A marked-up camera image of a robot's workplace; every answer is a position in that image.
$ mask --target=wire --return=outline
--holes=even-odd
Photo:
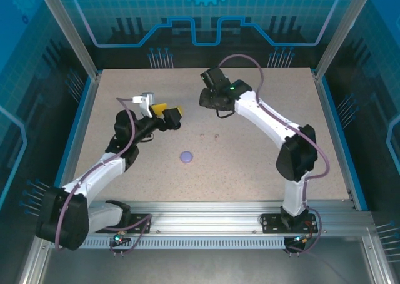
[[[311,208],[306,203],[307,185],[308,185],[308,180],[304,181],[304,186],[303,186],[303,189],[302,189],[302,204],[306,209],[308,209],[309,211],[312,211],[312,212],[314,212],[316,214],[316,216],[318,218],[318,223],[319,223],[319,231],[318,231],[317,237],[315,238],[315,240],[312,243],[312,245],[307,250],[302,251],[302,253],[308,253],[309,251],[311,251],[316,246],[316,244],[319,241],[319,239],[321,237],[321,234],[323,232],[323,219],[321,218],[321,214],[319,214],[318,210],[316,210],[314,208]]]
[[[64,202],[64,205],[62,206],[60,216],[58,218],[58,223],[57,223],[57,230],[56,230],[56,238],[54,240],[54,246],[57,251],[63,250],[63,248],[59,247],[60,244],[60,235],[61,235],[61,227],[63,225],[63,220],[65,217],[65,214],[68,209],[68,204],[71,201],[72,197],[74,196],[75,192],[81,187],[81,184],[84,182],[84,180],[94,171],[96,171],[99,167],[109,163],[110,161],[114,160],[115,158],[121,156],[123,153],[125,153],[132,145],[134,137],[135,137],[135,127],[134,127],[134,120],[131,111],[129,108],[126,106],[125,102],[132,101],[132,98],[117,98],[117,100],[121,103],[121,105],[124,107],[124,109],[127,112],[127,115],[129,117],[129,121],[131,122],[132,125],[132,136],[131,139],[129,140],[128,144],[118,153],[115,154],[114,156],[111,156],[110,158],[104,160],[103,162],[100,162],[96,165],[94,165],[90,170],[88,170],[78,181],[78,183],[74,186],[74,188],[71,190],[71,192],[68,194],[68,197],[66,201]]]
[[[140,233],[139,237],[137,238],[137,240],[135,241],[135,243],[133,244],[133,246],[126,250],[126,251],[121,251],[121,255],[123,256],[123,254],[127,254],[133,251],[133,249],[135,249],[135,247],[137,247],[137,245],[139,244],[140,239],[143,237],[144,232],[146,231],[146,228],[148,227],[149,223],[150,223],[150,219],[151,219],[152,215],[149,214],[148,216],[146,216],[145,218],[143,218],[142,220],[138,221],[137,223],[135,223],[132,226],[129,226],[127,228],[123,228],[126,230],[129,230],[131,228],[134,228],[135,226],[140,225],[141,223],[144,223],[146,221],[146,224],[144,225],[142,232]],[[114,229],[114,228],[105,228],[106,230],[117,230],[117,231],[124,231],[121,229]],[[113,248],[113,243],[110,241],[110,251],[112,251],[114,253],[114,256],[117,254]]]
[[[305,224],[310,229],[310,238],[312,238],[313,237],[313,224],[310,221],[306,221]]]
[[[289,248],[291,248],[291,249],[293,249],[293,250],[295,250],[295,251],[298,251],[300,254],[302,254],[302,253],[304,253],[303,251],[302,251],[302,249],[300,249],[300,248],[296,248],[296,247],[294,247],[294,246],[290,246]],[[344,278],[328,261],[326,261],[323,257],[321,257],[321,256],[318,256],[318,255],[315,255],[315,254],[313,254],[313,253],[307,253],[309,256],[312,256],[312,257],[314,257],[315,259],[317,259],[317,260],[320,260],[320,261],[322,261],[323,263],[325,263],[325,265],[326,266],[328,266],[340,279],[342,279],[345,283],[347,283],[347,284],[351,284],[350,283],[350,281],[348,281],[346,278]]]
[[[235,114],[235,111],[232,111],[232,112],[230,112],[230,113],[227,114],[227,115],[220,116],[220,115],[219,115],[219,111],[218,111],[218,110],[216,110],[216,111],[217,111],[217,116],[218,116],[218,118],[221,118],[221,119],[228,118],[228,117],[232,116],[233,114]]]

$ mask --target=black mounting plate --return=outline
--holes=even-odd
[[[148,216],[148,214],[134,214],[131,213],[131,217],[129,219],[129,225],[133,225],[134,223],[137,223],[138,221],[140,221],[141,219],[145,218],[146,216]],[[142,233],[143,227],[144,225],[148,223],[147,228],[144,231],[144,234],[148,234],[150,233],[150,226],[151,226],[151,220],[150,222],[148,221],[144,221],[143,223],[141,223],[139,226],[136,226],[128,231],[125,231],[126,233],[131,233],[131,234],[140,234]],[[107,233],[107,234],[115,234],[116,231],[109,231],[109,230],[100,230],[97,231],[96,233]]]
[[[312,233],[318,233],[318,226],[316,223],[316,217],[314,214],[308,213],[302,223],[298,226],[293,227],[292,230],[288,230],[282,223],[281,214],[263,214],[260,217],[260,224],[262,225],[262,232],[264,234],[308,234],[310,228],[305,224],[306,221],[314,223],[312,226]]]

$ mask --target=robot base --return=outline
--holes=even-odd
[[[145,218],[145,217],[147,217],[147,216],[148,216],[148,214],[134,214],[134,213],[131,213],[131,215],[130,215],[130,217],[129,217],[129,224],[128,224],[127,226],[133,225],[134,223],[137,223],[139,220],[141,220],[141,219],[143,219],[143,218]],[[129,234],[140,234],[140,233],[142,232],[142,230],[143,230],[143,227],[144,227],[145,225],[146,225],[146,222],[141,223],[139,226],[137,226],[137,227],[135,227],[135,228],[132,228],[132,229],[126,231],[126,233],[129,233]],[[151,221],[150,221],[150,223],[148,224],[148,226],[147,226],[147,228],[145,229],[145,231],[143,232],[144,234],[150,233],[150,226],[151,226]],[[116,225],[116,226],[112,226],[112,227],[110,227],[110,228],[119,228],[119,227],[120,227],[120,226]],[[109,230],[100,230],[100,231],[97,231],[97,233],[107,233],[107,234],[115,234],[115,232],[116,232],[116,231],[109,231]]]
[[[308,210],[304,210],[301,215],[295,218],[292,217],[289,222],[290,226],[284,212],[280,214],[263,214],[260,217],[262,232],[264,234],[309,234],[311,230],[309,225],[307,225],[307,221],[309,225],[312,225],[312,233],[318,233],[316,216],[308,213]]]

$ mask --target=blue edge trim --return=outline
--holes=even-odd
[[[353,196],[353,197],[358,198],[358,202],[360,203],[360,209],[362,211],[368,211],[368,206],[367,206],[367,203],[366,203],[366,200],[364,197],[364,193],[363,193],[363,189],[361,188],[361,184],[360,184],[357,172],[356,172],[356,167],[354,166],[353,159],[351,158],[349,146],[348,146],[348,143],[344,136],[344,131],[343,131],[342,125],[340,124],[340,119],[339,119],[338,113],[336,112],[336,109],[335,109],[336,107],[333,102],[332,94],[331,94],[331,91],[329,90],[328,82],[326,81],[325,76],[322,77],[322,85],[324,86],[327,100],[329,102],[329,109],[332,111],[333,120],[335,122],[337,132],[339,133],[340,143],[342,144],[342,147],[344,150],[344,156],[346,157],[346,161],[347,161],[347,164],[348,164],[349,170],[350,170],[350,175],[351,175],[352,181],[354,183],[354,189],[356,190],[357,196]]]
[[[60,167],[58,168],[57,177],[56,177],[56,180],[54,181],[55,187],[61,186],[61,178],[63,177],[65,166],[66,166],[67,160],[68,160],[68,156],[69,156],[69,153],[71,152],[73,141],[74,141],[75,135],[76,135],[76,130],[78,129],[79,120],[81,120],[83,106],[85,105],[86,98],[88,96],[91,81],[92,80],[90,77],[88,77],[86,80],[85,88],[83,89],[83,92],[82,92],[81,101],[79,102],[79,106],[77,107],[74,123],[72,124],[71,132],[69,133],[69,137],[68,137],[68,141],[67,141],[67,145],[65,146],[65,150],[64,150],[64,154],[62,155]]]
[[[67,145],[65,147],[65,151],[64,151],[64,154],[62,156],[62,160],[61,160],[60,167],[58,169],[57,177],[56,177],[56,180],[54,182],[54,185],[56,187],[60,187],[60,185],[61,185],[61,183],[60,183],[61,182],[61,177],[63,176],[64,169],[65,169],[65,166],[66,166],[66,163],[67,163],[67,159],[68,159],[69,153],[71,151],[72,143],[73,143],[75,135],[76,135],[76,130],[78,128],[79,120],[81,119],[83,106],[85,104],[86,97],[88,96],[88,91],[89,91],[90,84],[91,84],[91,79],[88,78],[87,81],[86,81],[85,89],[84,89],[83,94],[82,94],[81,102],[80,102],[79,107],[78,107],[77,112],[76,112],[74,123],[72,124],[71,132],[69,134]],[[335,105],[334,105],[334,102],[333,102],[331,91],[329,90],[328,82],[326,81],[325,77],[322,78],[322,84],[323,84],[323,87],[324,87],[324,90],[325,90],[325,93],[326,93],[326,96],[327,96],[327,100],[329,102],[329,108],[332,111],[334,122],[335,122],[335,125],[336,125],[336,128],[337,128],[337,131],[339,133],[339,139],[340,139],[340,142],[341,142],[343,150],[344,150],[344,155],[345,155],[346,161],[347,161],[347,163],[349,165],[350,174],[351,174],[351,177],[352,177],[352,180],[353,180],[353,183],[354,183],[354,188],[356,189],[356,193],[357,193],[357,197],[358,197],[358,200],[359,200],[359,203],[360,203],[361,210],[367,211],[368,207],[367,207],[367,203],[366,203],[366,200],[365,200],[365,197],[364,197],[363,189],[361,188],[361,184],[360,184],[357,172],[356,172],[356,168],[354,166],[353,159],[351,158],[351,155],[350,155],[349,146],[348,146],[346,138],[344,136],[344,132],[343,132],[342,126],[341,126],[340,121],[339,121],[339,116],[338,116],[336,110],[333,109],[333,108],[335,108]]]

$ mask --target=aluminum frame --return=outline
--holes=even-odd
[[[50,242],[35,237],[25,262],[19,284],[37,284],[42,277],[50,250]]]
[[[357,189],[351,175],[349,163],[347,162],[343,145],[340,143],[338,127],[334,122],[333,111],[336,109],[332,108],[329,104],[328,96],[324,89],[322,80],[317,79],[317,77],[314,76],[314,82],[316,85],[317,93],[319,95],[319,99],[321,101],[322,110],[324,111],[326,123],[332,136],[333,146],[337,154],[337,160],[339,161],[339,166],[343,174],[344,182],[349,190],[349,194],[351,195],[351,200],[354,202],[354,206],[357,210],[362,210],[360,197],[358,196]]]
[[[370,235],[362,237],[362,243],[364,245],[369,267],[375,283],[399,283],[399,279],[397,279],[390,269],[388,259],[379,237],[370,233]]]
[[[151,231],[146,236],[296,236],[263,234],[261,215],[279,213],[282,201],[128,204],[135,213],[153,215]],[[309,205],[322,216],[322,237],[376,235],[371,213],[356,211],[351,201],[310,201]]]
[[[98,69],[93,63],[90,54],[88,53],[81,37],[78,34],[71,18],[61,0],[44,0],[49,7],[52,15],[59,24],[62,32],[72,46],[77,58],[83,65],[83,68],[91,79],[96,79],[98,76]]]
[[[99,83],[101,80],[101,73],[98,74],[97,79],[91,80],[89,83],[89,90],[87,92],[86,99],[82,108],[81,117],[77,124],[75,137],[72,141],[71,150],[68,154],[68,158],[65,164],[65,169],[62,173],[61,179],[59,180],[61,186],[69,183],[75,174],[76,166],[78,165],[79,155],[81,153],[81,148],[84,140],[84,134],[89,124],[90,114],[92,112],[94,99],[99,88]]]
[[[329,65],[331,65],[332,60],[338,53],[339,48],[341,47],[343,41],[345,40],[346,36],[356,22],[356,19],[366,2],[367,0],[351,1],[332,37],[332,40],[330,40],[324,54],[322,55],[321,60],[318,63],[318,66],[316,68],[316,77],[318,80],[321,80],[325,75],[325,72],[328,70]]]

